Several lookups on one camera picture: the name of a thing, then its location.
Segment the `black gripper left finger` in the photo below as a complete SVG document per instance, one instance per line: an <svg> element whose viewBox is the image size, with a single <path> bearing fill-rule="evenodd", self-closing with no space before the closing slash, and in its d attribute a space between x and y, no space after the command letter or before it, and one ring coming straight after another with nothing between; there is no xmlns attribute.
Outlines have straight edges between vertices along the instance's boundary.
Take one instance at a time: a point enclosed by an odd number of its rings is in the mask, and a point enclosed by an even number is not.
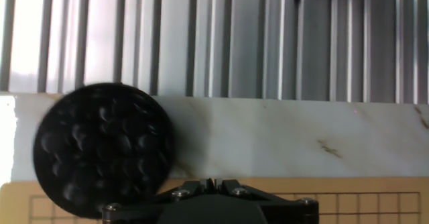
<svg viewBox="0 0 429 224"><path fill-rule="evenodd" d="M102 210L102 224L156 223L170 205L214 193L215 182L211 178L187 180L180 186L156 194L148 201L131 205L108 204Z"/></svg>

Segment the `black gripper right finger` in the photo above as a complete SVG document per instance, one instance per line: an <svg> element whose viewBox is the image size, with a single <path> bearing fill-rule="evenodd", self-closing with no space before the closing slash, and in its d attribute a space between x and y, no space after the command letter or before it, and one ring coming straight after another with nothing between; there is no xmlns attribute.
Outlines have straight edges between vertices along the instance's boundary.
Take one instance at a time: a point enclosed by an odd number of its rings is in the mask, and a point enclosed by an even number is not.
<svg viewBox="0 0 429 224"><path fill-rule="evenodd" d="M217 207L233 223L318 224L318 201L310 197L294 201L240 184L216 180L217 194L225 198Z"/></svg>

